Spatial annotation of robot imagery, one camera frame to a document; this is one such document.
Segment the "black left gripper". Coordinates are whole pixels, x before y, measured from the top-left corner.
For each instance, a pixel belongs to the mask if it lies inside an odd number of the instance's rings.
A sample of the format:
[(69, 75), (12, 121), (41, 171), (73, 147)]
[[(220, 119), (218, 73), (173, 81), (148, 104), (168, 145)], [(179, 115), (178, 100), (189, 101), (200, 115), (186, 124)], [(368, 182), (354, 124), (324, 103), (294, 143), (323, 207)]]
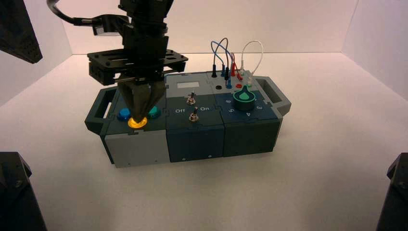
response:
[(183, 72), (188, 58), (167, 48), (169, 37), (167, 27), (147, 28), (125, 25), (123, 27), (123, 48), (87, 54), (89, 75), (104, 86), (120, 80), (116, 74), (123, 74), (123, 80), (155, 81), (140, 86), (134, 82), (119, 82), (120, 93), (133, 119), (144, 119), (166, 91), (164, 67), (169, 73)]

